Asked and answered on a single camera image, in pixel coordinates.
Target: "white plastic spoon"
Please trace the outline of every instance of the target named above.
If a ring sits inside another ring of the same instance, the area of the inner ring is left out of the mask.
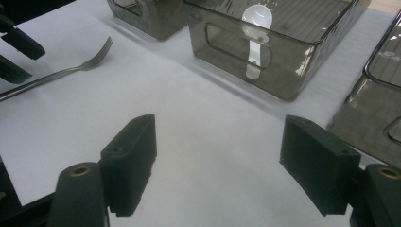
[[[253,5],[245,10],[242,15],[242,20],[269,29],[272,22],[272,14],[270,9],[265,6]],[[244,26],[242,29],[249,37],[259,39],[255,29],[252,29],[249,26]],[[260,44],[254,41],[250,41],[250,56],[248,61],[260,66]],[[248,64],[246,74],[249,79],[258,79],[260,70]]]

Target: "container handle cutout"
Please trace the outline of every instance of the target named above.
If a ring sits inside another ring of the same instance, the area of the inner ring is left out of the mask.
[[[392,123],[384,128],[383,134],[390,141],[401,146],[401,116],[395,118]]]
[[[262,71],[271,66],[272,62],[272,50],[270,46],[263,41],[255,40],[254,37],[249,37],[243,32],[235,32],[231,29],[223,28],[221,26],[206,23],[205,25],[206,42],[209,46],[215,50],[223,53],[225,56],[235,58],[237,60],[246,63],[248,68],[252,68],[255,71]],[[244,45],[234,45],[234,48],[230,44],[244,43],[249,45],[250,42],[258,43],[263,48],[262,61],[257,64],[249,61],[249,56],[242,56],[241,48]]]

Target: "white table surface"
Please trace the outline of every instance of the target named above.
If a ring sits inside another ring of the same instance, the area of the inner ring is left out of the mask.
[[[77,72],[0,102],[0,155],[22,204],[54,191],[59,173],[99,152],[134,117],[156,115],[158,157],[142,201],[112,226],[349,226],[322,217],[279,164],[286,114],[325,127],[393,15],[368,9],[291,103],[193,56],[186,26],[158,42],[113,18],[106,1],[77,1],[18,27],[46,54],[1,54],[38,76]],[[15,85],[0,81],[0,92]]]

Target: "gray plastic tray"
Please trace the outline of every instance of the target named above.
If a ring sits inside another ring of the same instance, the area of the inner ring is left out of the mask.
[[[159,41],[186,26],[182,0],[107,0],[107,3],[116,18]]]
[[[284,100],[294,100],[369,6],[370,0],[184,0],[194,54]],[[270,29],[242,21],[252,5],[272,14]],[[256,36],[249,36],[252,29]],[[249,62],[250,41],[261,45]],[[253,69],[258,79],[247,77]]]
[[[353,147],[401,168],[401,13],[328,129]]]

